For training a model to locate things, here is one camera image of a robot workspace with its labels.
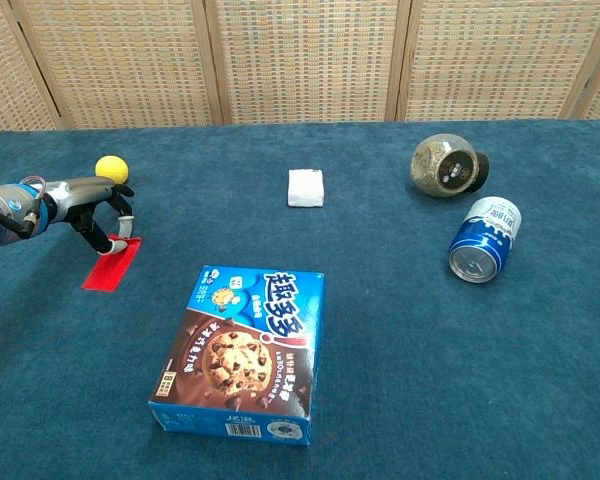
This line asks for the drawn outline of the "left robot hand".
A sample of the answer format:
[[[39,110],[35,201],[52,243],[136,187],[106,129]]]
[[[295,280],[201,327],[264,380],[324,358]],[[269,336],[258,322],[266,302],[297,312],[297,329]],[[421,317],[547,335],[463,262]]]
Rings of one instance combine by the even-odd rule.
[[[134,194],[126,184],[91,176],[47,183],[44,201],[50,224],[70,224],[99,255],[107,256],[118,254],[128,246],[134,216],[126,198]],[[109,238],[94,220],[96,207],[103,202],[118,213],[118,239]]]

